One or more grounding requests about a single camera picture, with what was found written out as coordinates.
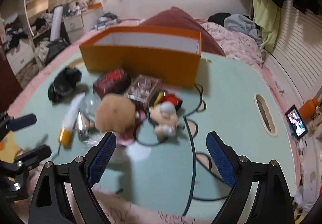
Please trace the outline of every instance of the red pillow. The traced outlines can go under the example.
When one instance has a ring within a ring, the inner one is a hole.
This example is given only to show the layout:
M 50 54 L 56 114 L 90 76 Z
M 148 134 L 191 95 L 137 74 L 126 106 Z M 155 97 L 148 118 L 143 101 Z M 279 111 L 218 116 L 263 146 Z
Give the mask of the red pillow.
M 177 7 L 165 10 L 147 19 L 141 25 L 166 26 L 201 32 L 202 51 L 226 56 L 215 39 L 188 13 Z

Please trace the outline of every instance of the door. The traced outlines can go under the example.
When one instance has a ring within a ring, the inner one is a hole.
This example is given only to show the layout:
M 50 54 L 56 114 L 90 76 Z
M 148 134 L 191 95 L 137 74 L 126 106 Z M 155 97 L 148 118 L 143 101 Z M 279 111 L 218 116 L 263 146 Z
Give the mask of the door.
M 22 88 L 13 74 L 0 41 L 0 112 L 4 112 L 14 102 Z

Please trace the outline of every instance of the pink bedsheet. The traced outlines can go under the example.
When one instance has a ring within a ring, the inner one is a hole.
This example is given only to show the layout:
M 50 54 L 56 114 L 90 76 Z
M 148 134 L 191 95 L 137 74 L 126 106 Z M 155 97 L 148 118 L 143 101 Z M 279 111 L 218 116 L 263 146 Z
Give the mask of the pink bedsheet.
M 265 64 L 263 64 L 263 59 L 256 42 L 241 32 L 228 31 L 216 23 L 205 22 L 204 20 L 198 20 L 198 22 L 212 35 L 212 37 L 214 37 L 219 46 L 225 52 L 227 58 L 244 62 L 257 71 L 268 86 L 280 110 L 282 118 L 284 118 L 284 114 L 288 108 L 272 78 L 272 73 Z M 286 129 L 289 134 L 289 141 L 295 165 L 296 184 L 298 186 L 300 181 L 300 160 L 296 143 L 290 138 L 291 135 L 286 119 L 284 119 L 284 124 L 286 125 Z
M 140 20 L 132 19 L 124 21 L 119 25 L 124 26 L 136 26 L 140 23 Z M 242 61 L 249 66 L 253 67 L 260 76 L 266 82 L 268 88 L 272 92 L 274 99 L 282 114 L 287 110 L 284 100 L 282 99 L 279 90 L 272 79 L 272 74 L 269 69 L 263 65 L 262 58 L 259 53 L 259 49 L 255 41 L 253 41 L 248 36 L 237 33 L 232 34 L 232 32 L 227 31 L 223 27 L 217 25 L 214 26 L 210 23 L 205 23 L 204 20 L 199 20 L 199 23 L 215 38 L 218 44 L 225 51 L 226 56 L 231 59 Z M 28 84 L 24 91 L 17 97 L 15 102 L 10 106 L 8 113 L 10 116 L 18 117 L 25 107 L 26 103 L 33 95 L 33 93 L 38 89 L 38 87 L 46 80 L 46 78 L 57 68 L 59 68 L 62 63 L 64 63 L 73 54 L 79 51 L 79 44 L 86 41 L 87 39 L 96 35 L 98 31 L 87 32 L 80 40 L 73 43 L 70 47 L 60 53 L 46 68 L 41 71 L 33 80 Z M 299 184 L 300 178 L 300 166 L 299 158 L 297 154 L 296 145 L 293 140 L 290 140 L 295 169 L 296 169 L 296 183 Z M 28 212 L 31 202 L 31 197 L 33 190 L 35 188 L 36 182 L 38 180 L 42 166 L 39 166 L 33 171 L 33 174 L 29 177 L 29 194 L 30 198 L 23 200 L 15 204 L 14 209 L 17 211 L 18 215 L 22 218 L 24 223 L 28 223 Z M 83 219 L 77 209 L 75 200 L 73 198 L 71 188 L 67 185 L 66 187 L 68 196 L 70 198 L 70 203 L 72 210 L 75 214 L 75 218 L 78 223 L 83 223 Z M 186 218 L 182 216 L 168 215 L 163 212 L 154 212 L 141 207 L 136 206 L 130 202 L 121 199 L 115 194 L 111 194 L 106 190 L 101 189 L 99 185 L 93 187 L 93 192 L 97 200 L 99 201 L 103 211 L 108 216 L 108 218 L 115 224 L 210 224 L 211 221 L 206 220 L 196 220 L 191 218 Z

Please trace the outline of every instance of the black clamp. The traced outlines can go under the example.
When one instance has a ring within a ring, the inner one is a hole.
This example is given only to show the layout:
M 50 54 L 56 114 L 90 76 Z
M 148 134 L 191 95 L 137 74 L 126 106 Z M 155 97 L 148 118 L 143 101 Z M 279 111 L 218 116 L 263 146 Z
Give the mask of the black clamp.
M 206 144 L 223 181 L 232 187 L 213 224 L 238 222 L 253 182 L 259 184 L 246 223 L 294 224 L 291 196 L 277 161 L 262 164 L 238 156 L 215 132 L 207 135 Z
M 116 137 L 108 132 L 99 144 L 69 164 L 45 163 L 29 212 L 30 224 L 76 224 L 64 183 L 70 183 L 86 224 L 110 224 L 91 187 L 98 183 L 115 150 Z
M 29 114 L 17 119 L 11 118 L 7 112 L 0 114 L 0 141 L 10 131 L 18 131 L 35 124 L 34 114 Z M 13 202 L 28 198 L 26 181 L 29 171 L 39 166 L 39 163 L 51 155 L 48 146 L 42 145 L 15 158 L 13 163 L 0 160 L 0 190 L 2 196 Z

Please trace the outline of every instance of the orange bottle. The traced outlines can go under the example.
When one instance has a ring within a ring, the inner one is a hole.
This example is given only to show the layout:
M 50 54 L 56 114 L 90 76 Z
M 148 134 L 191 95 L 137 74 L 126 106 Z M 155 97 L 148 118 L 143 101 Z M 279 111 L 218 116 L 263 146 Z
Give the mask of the orange bottle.
M 308 121 L 315 114 L 315 108 L 319 105 L 319 101 L 317 98 L 313 98 L 312 100 L 308 100 L 305 104 L 300 107 L 298 112 L 300 113 L 302 119 L 304 121 Z

